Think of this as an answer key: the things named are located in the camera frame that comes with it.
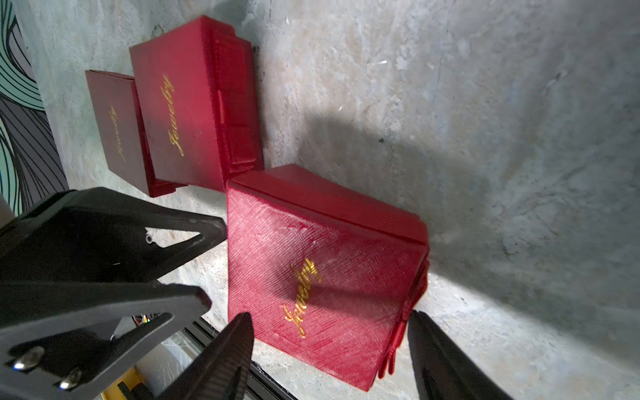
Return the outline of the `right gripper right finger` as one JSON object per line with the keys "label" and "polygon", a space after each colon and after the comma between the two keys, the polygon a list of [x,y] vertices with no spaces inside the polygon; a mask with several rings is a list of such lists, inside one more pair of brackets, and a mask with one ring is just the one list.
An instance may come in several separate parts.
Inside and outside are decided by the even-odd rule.
{"label": "right gripper right finger", "polygon": [[421,399],[512,399],[426,313],[411,312],[408,343]]}

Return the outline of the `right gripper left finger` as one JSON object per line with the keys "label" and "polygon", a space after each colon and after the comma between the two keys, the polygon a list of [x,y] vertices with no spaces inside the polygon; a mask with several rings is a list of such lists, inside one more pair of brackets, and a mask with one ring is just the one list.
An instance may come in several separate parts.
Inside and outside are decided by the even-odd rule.
{"label": "right gripper left finger", "polygon": [[253,345],[252,317],[240,313],[159,397],[243,399]]}

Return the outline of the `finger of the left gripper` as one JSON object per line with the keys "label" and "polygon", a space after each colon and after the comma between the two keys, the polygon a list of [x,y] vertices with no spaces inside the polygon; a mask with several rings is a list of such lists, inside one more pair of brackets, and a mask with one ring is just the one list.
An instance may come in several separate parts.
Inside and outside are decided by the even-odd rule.
{"label": "finger of the left gripper", "polygon": [[1,229],[1,280],[151,283],[227,238],[222,218],[108,188],[55,193]]}
{"label": "finger of the left gripper", "polygon": [[197,286],[1,284],[1,397],[93,399],[210,310]]}

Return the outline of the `red jewelry box lid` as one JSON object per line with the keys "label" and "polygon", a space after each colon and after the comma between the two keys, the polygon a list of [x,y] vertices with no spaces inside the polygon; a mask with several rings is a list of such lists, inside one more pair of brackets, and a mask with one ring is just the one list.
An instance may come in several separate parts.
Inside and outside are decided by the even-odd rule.
{"label": "red jewelry box lid", "polygon": [[416,214],[289,164],[227,186],[228,314],[258,340],[355,388],[393,373],[428,286]]}

